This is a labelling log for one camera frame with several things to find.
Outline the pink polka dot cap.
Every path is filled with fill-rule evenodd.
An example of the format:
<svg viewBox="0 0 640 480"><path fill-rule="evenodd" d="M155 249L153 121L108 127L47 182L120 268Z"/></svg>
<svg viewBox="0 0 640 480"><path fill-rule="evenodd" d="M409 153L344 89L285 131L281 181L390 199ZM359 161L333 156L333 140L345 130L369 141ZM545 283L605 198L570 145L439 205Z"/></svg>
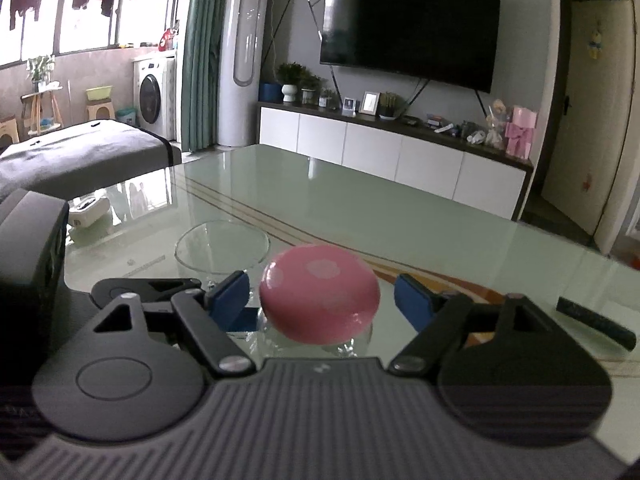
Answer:
<svg viewBox="0 0 640 480"><path fill-rule="evenodd" d="M303 245L265 267L259 300L267 321L300 344L342 344L367 330L381 301L370 266L346 249Z"/></svg>

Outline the white handheld device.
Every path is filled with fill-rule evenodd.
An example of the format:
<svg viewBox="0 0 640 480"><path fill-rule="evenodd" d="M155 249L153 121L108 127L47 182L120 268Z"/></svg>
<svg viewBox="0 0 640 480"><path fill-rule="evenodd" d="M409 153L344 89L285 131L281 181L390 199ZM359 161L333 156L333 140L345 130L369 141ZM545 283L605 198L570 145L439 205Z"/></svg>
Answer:
<svg viewBox="0 0 640 480"><path fill-rule="evenodd" d="M78 205L70 207L68 224L72 228L87 229L105 216L110 209L111 202L106 196L85 198Z"/></svg>

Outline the black remote control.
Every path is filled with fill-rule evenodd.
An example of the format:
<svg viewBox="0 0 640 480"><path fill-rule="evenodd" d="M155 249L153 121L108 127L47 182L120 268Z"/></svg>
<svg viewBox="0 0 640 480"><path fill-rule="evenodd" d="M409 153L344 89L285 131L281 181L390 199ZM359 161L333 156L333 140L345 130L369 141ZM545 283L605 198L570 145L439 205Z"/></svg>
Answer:
<svg viewBox="0 0 640 480"><path fill-rule="evenodd" d="M555 309L573 320L592 328L596 332L608 337L627 351L632 351L637 345L637 336L631 330L620 325L597 312L593 312L574 301L560 297Z"/></svg>

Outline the clear drinking glass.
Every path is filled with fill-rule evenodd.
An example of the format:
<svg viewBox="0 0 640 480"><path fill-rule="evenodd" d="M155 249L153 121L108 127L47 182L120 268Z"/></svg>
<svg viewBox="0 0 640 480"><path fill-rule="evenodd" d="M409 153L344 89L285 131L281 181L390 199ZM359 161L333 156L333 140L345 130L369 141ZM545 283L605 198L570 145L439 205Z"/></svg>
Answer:
<svg viewBox="0 0 640 480"><path fill-rule="evenodd" d="M231 220L206 221L185 232L174 257L186 278L213 288L235 271L243 271L250 287L259 281L271 248L269 236L254 226Z"/></svg>

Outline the white tv cabinet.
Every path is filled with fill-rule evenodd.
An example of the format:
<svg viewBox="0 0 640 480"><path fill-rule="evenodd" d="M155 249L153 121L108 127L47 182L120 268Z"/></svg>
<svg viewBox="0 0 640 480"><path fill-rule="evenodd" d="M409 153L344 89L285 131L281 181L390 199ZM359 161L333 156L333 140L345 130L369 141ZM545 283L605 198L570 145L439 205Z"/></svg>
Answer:
<svg viewBox="0 0 640 480"><path fill-rule="evenodd" d="M527 160L397 122L319 107L258 104L258 142L332 162L516 220L533 175Z"/></svg>

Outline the small wooden stool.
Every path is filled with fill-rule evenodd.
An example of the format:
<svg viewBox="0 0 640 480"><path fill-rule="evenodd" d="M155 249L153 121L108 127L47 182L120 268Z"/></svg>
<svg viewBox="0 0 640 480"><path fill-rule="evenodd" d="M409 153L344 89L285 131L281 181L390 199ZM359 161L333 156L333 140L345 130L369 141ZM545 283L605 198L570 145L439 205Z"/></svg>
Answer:
<svg viewBox="0 0 640 480"><path fill-rule="evenodd" d="M114 120L115 109L111 99L88 101L86 104L87 118L89 122L94 120Z"/></svg>

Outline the pink gift box with bow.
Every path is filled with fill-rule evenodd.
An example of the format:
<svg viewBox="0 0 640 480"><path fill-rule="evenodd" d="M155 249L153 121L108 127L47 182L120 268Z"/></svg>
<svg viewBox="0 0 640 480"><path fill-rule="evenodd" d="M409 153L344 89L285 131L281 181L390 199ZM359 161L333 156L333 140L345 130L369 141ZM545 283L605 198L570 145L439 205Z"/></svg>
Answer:
<svg viewBox="0 0 640 480"><path fill-rule="evenodd" d="M519 159L529 159L536 123L536 112L526 107L513 107L511 120L506 124L506 154Z"/></svg>

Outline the plush doll bouquet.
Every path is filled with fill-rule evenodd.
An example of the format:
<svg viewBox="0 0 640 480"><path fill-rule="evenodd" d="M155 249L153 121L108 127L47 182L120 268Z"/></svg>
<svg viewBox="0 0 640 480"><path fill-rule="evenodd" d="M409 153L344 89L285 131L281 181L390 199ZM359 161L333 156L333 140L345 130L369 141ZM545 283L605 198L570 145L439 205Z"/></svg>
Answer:
<svg viewBox="0 0 640 480"><path fill-rule="evenodd" d="M508 122L508 108L500 99L489 107L489 114L486 117L487 134L485 145L495 150L504 151L506 149L506 123Z"/></svg>

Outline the white washing machine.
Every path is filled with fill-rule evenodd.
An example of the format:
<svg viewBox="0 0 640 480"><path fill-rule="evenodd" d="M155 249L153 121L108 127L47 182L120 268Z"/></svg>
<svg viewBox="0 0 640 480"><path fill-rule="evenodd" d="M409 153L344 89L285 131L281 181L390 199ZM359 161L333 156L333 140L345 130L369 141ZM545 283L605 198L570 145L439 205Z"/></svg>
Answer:
<svg viewBox="0 0 640 480"><path fill-rule="evenodd" d="M140 129L177 140L177 59L173 53L135 58L134 108Z"/></svg>

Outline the small cactus plant pot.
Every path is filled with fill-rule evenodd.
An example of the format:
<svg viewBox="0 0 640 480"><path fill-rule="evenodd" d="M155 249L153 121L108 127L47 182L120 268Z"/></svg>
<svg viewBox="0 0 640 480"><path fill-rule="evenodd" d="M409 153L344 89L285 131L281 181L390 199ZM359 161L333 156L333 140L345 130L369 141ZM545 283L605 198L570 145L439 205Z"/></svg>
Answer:
<svg viewBox="0 0 640 480"><path fill-rule="evenodd" d="M381 93L378 100L378 117L383 120L394 120L401 104L402 99L396 93Z"/></svg>

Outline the potted plant white pot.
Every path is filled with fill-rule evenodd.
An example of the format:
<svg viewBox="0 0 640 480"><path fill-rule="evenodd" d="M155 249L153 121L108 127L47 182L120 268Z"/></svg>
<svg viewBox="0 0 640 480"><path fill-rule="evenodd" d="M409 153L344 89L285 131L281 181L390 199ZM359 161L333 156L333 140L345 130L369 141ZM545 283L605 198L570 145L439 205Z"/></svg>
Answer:
<svg viewBox="0 0 640 480"><path fill-rule="evenodd" d="M296 101L298 86L305 73L305 67L297 62L282 63L277 67L276 76L281 84L283 102L291 104Z"/></svg>

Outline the green curtain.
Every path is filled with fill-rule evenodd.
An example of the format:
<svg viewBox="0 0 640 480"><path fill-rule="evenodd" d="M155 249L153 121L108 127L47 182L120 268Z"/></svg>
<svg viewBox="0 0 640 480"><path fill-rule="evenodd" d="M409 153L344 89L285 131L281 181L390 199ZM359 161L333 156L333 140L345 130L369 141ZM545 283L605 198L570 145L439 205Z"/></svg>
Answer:
<svg viewBox="0 0 640 480"><path fill-rule="evenodd" d="M201 151L216 143L226 1L190 0L181 90L181 142L189 152Z"/></svg>

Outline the white tower air conditioner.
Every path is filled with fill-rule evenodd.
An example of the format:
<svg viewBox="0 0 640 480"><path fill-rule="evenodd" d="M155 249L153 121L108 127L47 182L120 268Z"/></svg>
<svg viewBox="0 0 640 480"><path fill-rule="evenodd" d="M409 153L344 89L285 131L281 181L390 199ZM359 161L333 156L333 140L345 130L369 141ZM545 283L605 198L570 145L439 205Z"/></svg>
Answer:
<svg viewBox="0 0 640 480"><path fill-rule="evenodd" d="M219 64L217 142L256 142L262 40L268 0L227 0Z"/></svg>

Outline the white photo frame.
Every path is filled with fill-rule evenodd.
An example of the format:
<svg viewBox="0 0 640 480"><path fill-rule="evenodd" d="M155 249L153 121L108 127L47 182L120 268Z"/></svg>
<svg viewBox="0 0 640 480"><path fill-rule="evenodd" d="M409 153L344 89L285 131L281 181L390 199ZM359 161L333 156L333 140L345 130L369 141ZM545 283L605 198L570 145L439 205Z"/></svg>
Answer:
<svg viewBox="0 0 640 480"><path fill-rule="evenodd" d="M378 102L380 102L378 92L366 91L360 102L359 113L363 115L375 116L378 112Z"/></svg>

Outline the black wall television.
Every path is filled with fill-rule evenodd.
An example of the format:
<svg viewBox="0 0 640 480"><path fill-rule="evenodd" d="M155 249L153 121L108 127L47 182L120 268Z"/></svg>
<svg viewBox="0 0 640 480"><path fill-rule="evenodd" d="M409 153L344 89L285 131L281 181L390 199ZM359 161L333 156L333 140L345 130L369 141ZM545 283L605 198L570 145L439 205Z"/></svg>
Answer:
<svg viewBox="0 0 640 480"><path fill-rule="evenodd" d="M324 0L320 62L491 92L501 0Z"/></svg>

